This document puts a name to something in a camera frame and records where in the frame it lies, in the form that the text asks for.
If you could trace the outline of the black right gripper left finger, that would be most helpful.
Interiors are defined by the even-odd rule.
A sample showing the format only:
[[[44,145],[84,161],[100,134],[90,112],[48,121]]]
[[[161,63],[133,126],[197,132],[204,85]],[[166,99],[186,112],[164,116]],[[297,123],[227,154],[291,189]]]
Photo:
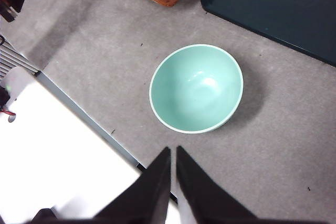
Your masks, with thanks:
[[[94,223],[165,223],[171,188],[171,150],[166,147],[141,176],[104,207]]]

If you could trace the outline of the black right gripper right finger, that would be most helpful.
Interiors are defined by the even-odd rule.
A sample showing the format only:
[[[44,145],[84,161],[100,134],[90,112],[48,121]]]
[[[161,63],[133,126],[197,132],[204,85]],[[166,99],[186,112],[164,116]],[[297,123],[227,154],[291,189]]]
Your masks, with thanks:
[[[181,146],[176,176],[197,223],[259,223],[251,211],[218,186]]]

